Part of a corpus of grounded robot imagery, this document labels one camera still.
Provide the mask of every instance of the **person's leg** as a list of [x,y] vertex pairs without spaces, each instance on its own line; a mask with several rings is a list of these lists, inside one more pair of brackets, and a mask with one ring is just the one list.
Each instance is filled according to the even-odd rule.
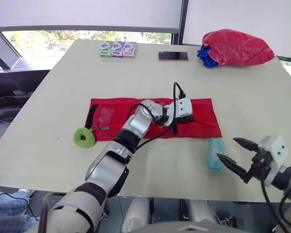
[[34,224],[36,224],[36,220],[28,215],[0,217],[0,233],[23,233]]
[[[15,198],[23,198],[29,201],[29,193],[19,190],[10,194]],[[0,216],[16,216],[21,215],[27,209],[27,203],[24,200],[17,200],[9,197],[8,195],[0,195]]]

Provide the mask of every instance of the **phone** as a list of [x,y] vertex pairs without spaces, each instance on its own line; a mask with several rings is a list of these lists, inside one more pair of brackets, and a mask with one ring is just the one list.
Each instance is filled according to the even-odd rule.
[[158,52],[159,61],[188,61],[187,52]]

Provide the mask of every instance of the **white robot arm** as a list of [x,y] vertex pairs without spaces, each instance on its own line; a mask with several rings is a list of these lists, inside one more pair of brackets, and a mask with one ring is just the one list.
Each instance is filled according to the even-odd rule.
[[176,118],[192,114],[190,99],[185,97],[182,90],[180,93],[181,99],[164,107],[151,100],[144,100],[135,114],[128,118],[119,134],[89,166],[86,182],[67,193],[48,214],[42,213],[39,226],[27,232],[94,232],[106,198],[117,195],[121,190],[129,173],[126,164],[136,152],[151,122],[154,120],[158,125],[172,127]]

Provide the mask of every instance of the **red cloth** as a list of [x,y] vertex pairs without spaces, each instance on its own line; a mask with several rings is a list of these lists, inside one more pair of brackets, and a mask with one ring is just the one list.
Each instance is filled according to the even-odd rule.
[[[85,127],[97,126],[93,131],[96,141],[110,141],[119,133],[126,122],[127,114],[135,103],[141,103],[144,99],[115,98],[115,99],[91,99],[89,114]],[[151,99],[161,105],[172,103],[172,99]],[[178,124],[177,135],[172,131],[162,138],[191,137],[212,138],[222,137],[219,124],[213,111],[211,99],[191,100],[194,122]],[[158,127],[153,122],[147,131],[145,138],[152,138],[165,131],[167,127]]]
[[219,66],[253,66],[275,57],[264,40],[231,29],[207,33],[203,45],[211,47],[208,54]]

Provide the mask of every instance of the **purple box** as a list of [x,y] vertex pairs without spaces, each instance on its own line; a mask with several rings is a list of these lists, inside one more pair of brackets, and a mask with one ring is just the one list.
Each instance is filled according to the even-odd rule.
[[112,57],[123,57],[122,49],[125,45],[125,42],[115,41],[111,47]]

